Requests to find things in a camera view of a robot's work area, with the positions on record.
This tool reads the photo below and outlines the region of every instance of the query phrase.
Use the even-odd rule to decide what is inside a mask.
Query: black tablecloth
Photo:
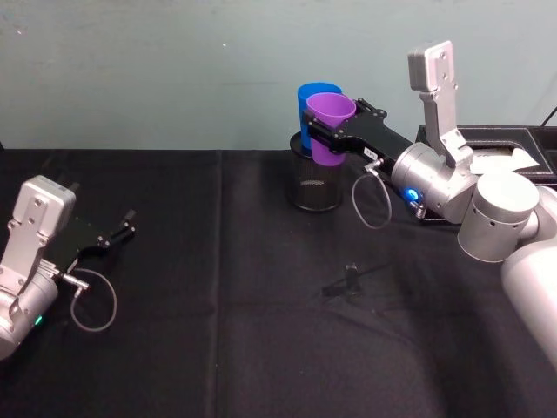
[[[114,326],[79,331],[62,292],[0,363],[0,416],[557,416],[557,374],[499,266],[466,257],[453,227],[419,226],[394,196],[392,224],[366,230],[349,204],[354,161],[339,209],[293,208],[289,158],[1,152],[0,220],[24,180],[62,173],[81,184],[75,214],[110,224],[132,207],[138,234],[101,267]],[[369,181],[359,197],[379,221]],[[351,263],[369,272],[364,294],[321,297]]]

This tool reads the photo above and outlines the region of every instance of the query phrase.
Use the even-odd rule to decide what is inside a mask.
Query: purple cup
[[[307,99],[307,108],[321,122],[336,128],[356,113],[354,101],[338,93],[318,93]],[[319,165],[335,166],[345,160],[345,154],[333,154],[329,149],[312,138],[312,158]]]

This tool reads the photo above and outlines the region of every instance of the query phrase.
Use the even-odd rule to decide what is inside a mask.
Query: blue cup
[[[308,83],[298,88],[299,127],[302,133],[302,146],[312,149],[312,141],[307,133],[307,125],[303,122],[302,112],[307,109],[307,99],[317,93],[342,93],[340,87],[331,83]]]

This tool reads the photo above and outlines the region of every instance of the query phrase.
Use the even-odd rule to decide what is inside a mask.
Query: power cord
[[[555,106],[551,113],[549,113],[549,116],[547,116],[546,120],[541,123],[541,126],[547,125],[547,122],[549,122],[549,120],[554,116],[555,113],[557,113],[557,106]]]
[[[359,220],[361,220],[366,227],[374,230],[381,229],[389,225],[389,223],[391,222],[391,218],[393,217],[393,207],[391,206],[391,198],[389,197],[389,192],[387,191],[385,184],[383,183],[383,179],[380,177],[379,173],[375,170],[375,168],[380,167],[382,164],[383,164],[383,160],[378,159],[377,161],[366,165],[366,167],[364,167],[364,169],[366,170],[366,174],[363,174],[362,176],[358,177],[356,181],[354,181],[354,184],[352,186],[352,204],[354,206],[354,210],[356,211]],[[356,187],[358,186],[358,183],[361,180],[369,177],[375,177],[379,181],[379,185],[381,186],[381,188],[383,189],[383,193],[385,194],[387,216],[385,221],[379,225],[371,225],[369,222],[367,222],[364,216],[362,215],[361,211],[359,210],[358,204],[356,203]]]
[[[106,322],[106,324],[104,324],[101,327],[96,327],[96,328],[92,328],[92,327],[87,327],[86,325],[84,325],[83,323],[81,323],[76,316],[76,304],[77,304],[77,299],[79,299],[79,297],[81,296],[81,288],[79,288],[76,292],[76,294],[74,295],[73,300],[71,301],[70,304],[70,315],[71,318],[73,319],[73,321],[76,323],[76,325],[83,329],[84,331],[88,332],[88,333],[100,333],[101,331],[104,331],[105,329],[107,329],[110,325],[112,325],[112,323],[114,322],[114,320],[116,319],[116,313],[117,313],[117,297],[116,297],[116,291],[114,290],[114,287],[112,286],[112,284],[109,282],[108,279],[106,279],[106,277],[104,277],[101,273],[99,272],[95,272],[94,270],[89,270],[88,268],[75,268],[72,272],[81,272],[81,273],[88,273],[88,274],[93,274],[95,276],[97,276],[99,279],[102,279],[104,281],[104,283],[106,283],[106,286],[108,286],[108,288],[111,290],[112,293],[112,299],[114,300],[114,304],[112,305],[112,316],[111,318],[108,320],[108,322]]]

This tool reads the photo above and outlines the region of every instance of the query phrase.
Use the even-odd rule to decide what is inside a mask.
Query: blue led light
[[[405,201],[409,203],[419,202],[418,191],[416,189],[412,189],[411,187],[408,187],[407,189],[404,190],[403,197]]]

